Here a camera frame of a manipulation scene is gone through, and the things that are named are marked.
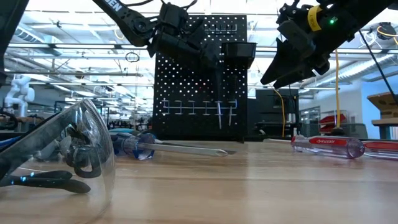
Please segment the workbench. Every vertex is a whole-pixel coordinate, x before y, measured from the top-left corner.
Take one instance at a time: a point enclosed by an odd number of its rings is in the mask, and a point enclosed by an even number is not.
[[[170,152],[157,152],[151,161],[117,158],[111,205],[95,223],[397,223],[398,162],[293,153],[287,142],[177,143],[237,153],[224,158]],[[59,195],[48,195],[55,202],[33,213],[40,203],[33,188],[16,196],[25,203],[10,211],[13,198],[4,191],[0,189],[2,223],[75,223],[74,216],[84,215],[51,212],[77,202],[74,196],[64,202]]]

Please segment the pegboard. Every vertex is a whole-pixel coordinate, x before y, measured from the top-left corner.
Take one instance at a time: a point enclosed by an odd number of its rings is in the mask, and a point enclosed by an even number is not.
[[[201,18],[208,34],[203,44],[213,42],[219,54],[222,42],[247,41],[246,15],[191,16],[189,26]],[[152,128],[159,139],[243,139],[247,133],[248,71],[224,67],[220,115],[212,77],[192,72],[162,54],[156,55]],[[232,77],[237,79],[233,97]]]

